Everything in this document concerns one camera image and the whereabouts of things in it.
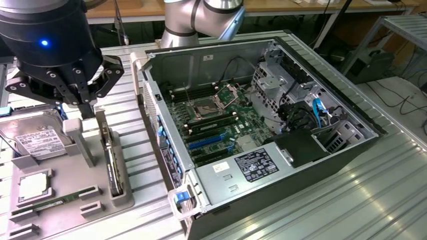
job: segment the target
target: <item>hard drive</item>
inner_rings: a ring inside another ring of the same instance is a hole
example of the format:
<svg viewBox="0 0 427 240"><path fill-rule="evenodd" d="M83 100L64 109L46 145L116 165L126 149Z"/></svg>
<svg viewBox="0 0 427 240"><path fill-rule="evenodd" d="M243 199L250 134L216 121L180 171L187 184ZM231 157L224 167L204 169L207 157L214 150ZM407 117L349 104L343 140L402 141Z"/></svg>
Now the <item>hard drive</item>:
<svg viewBox="0 0 427 240"><path fill-rule="evenodd" d="M0 110L0 137L18 156L32 155L43 160L66 154L66 146L74 141L63 132L67 116L60 108L44 104Z"/></svg>

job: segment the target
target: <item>motherboard chip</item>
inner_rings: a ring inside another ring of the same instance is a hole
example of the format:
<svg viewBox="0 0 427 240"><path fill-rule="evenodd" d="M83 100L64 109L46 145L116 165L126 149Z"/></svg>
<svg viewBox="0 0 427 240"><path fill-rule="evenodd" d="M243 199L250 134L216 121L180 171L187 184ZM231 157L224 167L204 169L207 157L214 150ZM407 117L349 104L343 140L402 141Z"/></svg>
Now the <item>motherboard chip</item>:
<svg viewBox="0 0 427 240"><path fill-rule="evenodd" d="M239 137L237 142L245 152L258 147L251 135Z"/></svg>
<svg viewBox="0 0 427 240"><path fill-rule="evenodd" d="M195 111L202 115L210 115L219 112L215 102L211 99L204 99L194 103Z"/></svg>

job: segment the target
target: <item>hard drive label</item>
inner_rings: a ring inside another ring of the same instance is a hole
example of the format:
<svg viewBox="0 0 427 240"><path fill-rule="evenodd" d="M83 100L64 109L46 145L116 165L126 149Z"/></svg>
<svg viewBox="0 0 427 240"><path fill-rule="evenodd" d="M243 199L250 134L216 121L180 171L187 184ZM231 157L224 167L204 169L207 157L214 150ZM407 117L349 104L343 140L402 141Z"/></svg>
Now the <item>hard drive label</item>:
<svg viewBox="0 0 427 240"><path fill-rule="evenodd" d="M237 157L235 161L250 183L279 171L265 148Z"/></svg>
<svg viewBox="0 0 427 240"><path fill-rule="evenodd" d="M34 157L43 156L66 149L60 137L54 129L18 136L16 140Z"/></svg>

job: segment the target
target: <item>aluminum extrusion table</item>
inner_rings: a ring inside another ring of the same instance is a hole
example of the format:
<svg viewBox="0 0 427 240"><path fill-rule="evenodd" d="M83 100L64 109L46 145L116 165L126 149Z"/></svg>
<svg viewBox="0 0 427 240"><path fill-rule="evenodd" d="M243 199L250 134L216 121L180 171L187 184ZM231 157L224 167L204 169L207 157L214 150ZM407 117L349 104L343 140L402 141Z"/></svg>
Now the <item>aluminum extrusion table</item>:
<svg viewBox="0 0 427 240"><path fill-rule="evenodd" d="M307 45L282 31L243 34L237 40L279 36L313 66L361 106L389 136L345 169L291 197L206 239L422 239L427 236L427 155L426 144L393 120L354 84L329 65ZM216 40L207 38L202 43ZM106 219L71 229L59 239L182 240L184 232L172 215L167 189L135 99L130 54L155 48L155 44L106 48L104 54L122 57L126 74L106 98L108 124L120 134L123 153L134 191L135 206ZM10 95L10 106L38 102ZM70 111L68 116L79 113ZM83 122L84 135L96 134L96 121ZM11 179L11 150L0 153L0 233L7 223Z"/></svg>

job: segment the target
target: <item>ram slot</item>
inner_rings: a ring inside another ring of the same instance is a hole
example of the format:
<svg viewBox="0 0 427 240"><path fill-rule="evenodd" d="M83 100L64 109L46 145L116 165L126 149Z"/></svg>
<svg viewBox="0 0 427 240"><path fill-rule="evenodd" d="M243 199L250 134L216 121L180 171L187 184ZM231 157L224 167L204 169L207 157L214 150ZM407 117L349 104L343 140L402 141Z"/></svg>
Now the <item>ram slot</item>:
<svg viewBox="0 0 427 240"><path fill-rule="evenodd" d="M188 90L180 90L171 92L171 99L175 103L182 103L184 101L204 98L216 94L215 87L212 85L200 88L192 88Z"/></svg>
<svg viewBox="0 0 427 240"><path fill-rule="evenodd" d="M226 117L222 119L208 121L203 124L199 124L198 126L192 126L191 128L184 126L184 128L188 128L187 129L188 135L195 135L195 134L208 132L214 129L220 129L223 127L227 127L227 126L238 123L238 119L239 119L239 117L237 115L234 115L234 116L230 116L230 117Z"/></svg>
<svg viewBox="0 0 427 240"><path fill-rule="evenodd" d="M218 116L214 116L214 117L210 117L210 118L206 118L206 119L202 119L199 121L195 121L195 122L187 122L184 124L184 127L187 129L191 129L192 127L196 127L196 126L200 126L200 125L204 125L206 123L211 123L212 121L215 120L223 120L223 119L227 119L233 116L238 116L238 113L234 111L234 112L230 112L230 113L226 113L223 115L218 115Z"/></svg>

